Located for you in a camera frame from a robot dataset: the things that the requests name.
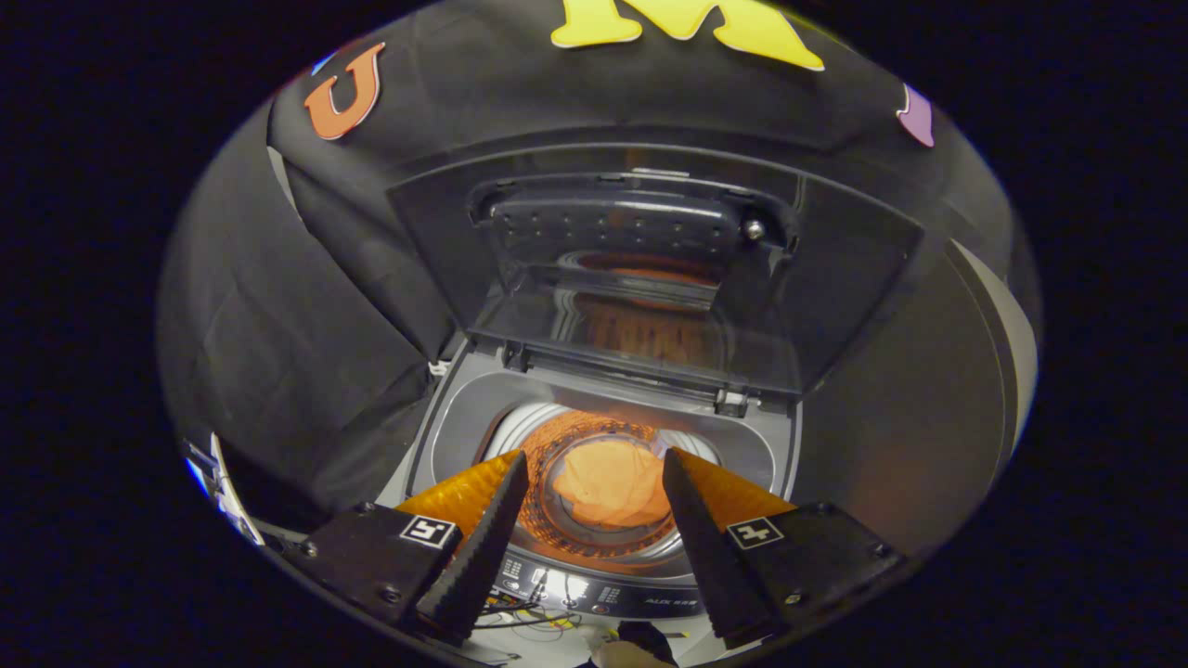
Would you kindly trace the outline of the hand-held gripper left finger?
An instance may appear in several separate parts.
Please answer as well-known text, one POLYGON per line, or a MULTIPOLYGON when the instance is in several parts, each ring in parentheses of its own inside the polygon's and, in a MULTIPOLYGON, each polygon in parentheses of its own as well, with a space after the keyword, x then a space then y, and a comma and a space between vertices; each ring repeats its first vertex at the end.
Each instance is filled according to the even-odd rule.
POLYGON ((508 452, 398 508, 367 503, 327 521, 298 546, 297 571, 385 628, 459 647, 484 613, 527 490, 527 459, 508 452))

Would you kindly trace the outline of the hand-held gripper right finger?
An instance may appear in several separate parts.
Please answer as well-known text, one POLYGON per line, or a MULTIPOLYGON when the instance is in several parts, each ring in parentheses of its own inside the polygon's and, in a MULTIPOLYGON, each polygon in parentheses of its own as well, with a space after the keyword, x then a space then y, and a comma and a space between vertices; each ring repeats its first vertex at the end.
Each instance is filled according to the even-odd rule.
POLYGON ((836 504, 794 505, 680 449, 662 483, 713 634, 789 644, 899 581, 906 559, 836 504))

